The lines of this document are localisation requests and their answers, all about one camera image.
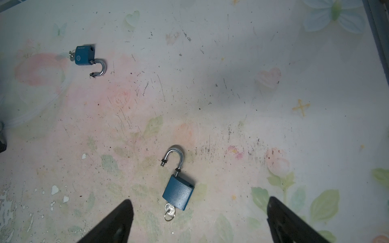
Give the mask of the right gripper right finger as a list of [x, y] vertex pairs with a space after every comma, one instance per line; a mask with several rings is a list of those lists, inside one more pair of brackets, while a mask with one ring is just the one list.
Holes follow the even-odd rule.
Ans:
[[274, 243], [328, 243], [274, 196], [268, 201], [267, 222]]

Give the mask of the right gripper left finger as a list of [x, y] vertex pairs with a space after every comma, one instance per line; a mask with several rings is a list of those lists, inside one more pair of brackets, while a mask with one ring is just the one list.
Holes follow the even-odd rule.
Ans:
[[126, 199], [80, 239], [79, 243], [127, 243], [133, 219], [132, 203]]

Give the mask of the blue padlock right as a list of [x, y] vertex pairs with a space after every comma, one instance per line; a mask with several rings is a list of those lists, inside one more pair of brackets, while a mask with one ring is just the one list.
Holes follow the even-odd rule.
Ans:
[[177, 209], [181, 211], [186, 209], [194, 190], [194, 185], [179, 177], [184, 162], [184, 154], [179, 148], [171, 147], [167, 150], [161, 160], [161, 167], [164, 167], [168, 163], [169, 155], [173, 152], [179, 155], [179, 163], [175, 172], [171, 175], [162, 196], [167, 202], [164, 206], [164, 219], [167, 222], [172, 221], [175, 218]]

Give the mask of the blue padlock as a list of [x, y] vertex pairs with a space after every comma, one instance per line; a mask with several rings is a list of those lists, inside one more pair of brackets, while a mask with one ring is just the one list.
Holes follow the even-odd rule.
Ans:
[[172, 221], [175, 218], [177, 209], [181, 211], [186, 209], [194, 190], [194, 185], [179, 177], [184, 162], [184, 154], [179, 148], [171, 147], [167, 150], [161, 160], [161, 167], [164, 167], [168, 163], [169, 155], [173, 152], [179, 155], [179, 163], [175, 172], [171, 175], [162, 196], [167, 202], [164, 206], [164, 219], [167, 222]]
[[95, 59], [95, 47], [93, 45], [77, 46], [75, 50], [69, 51], [69, 58], [78, 66], [101, 65], [101, 71], [92, 72], [90, 77], [96, 78], [106, 73], [106, 62], [103, 59]]

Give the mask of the blue padlock far centre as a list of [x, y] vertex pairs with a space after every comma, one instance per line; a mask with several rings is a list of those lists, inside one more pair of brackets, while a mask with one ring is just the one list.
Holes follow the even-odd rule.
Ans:
[[69, 51], [69, 58], [78, 66], [101, 65], [101, 71], [92, 72], [90, 77], [96, 78], [106, 73], [106, 62], [103, 59], [95, 59], [95, 47], [93, 45], [77, 46], [75, 50]]

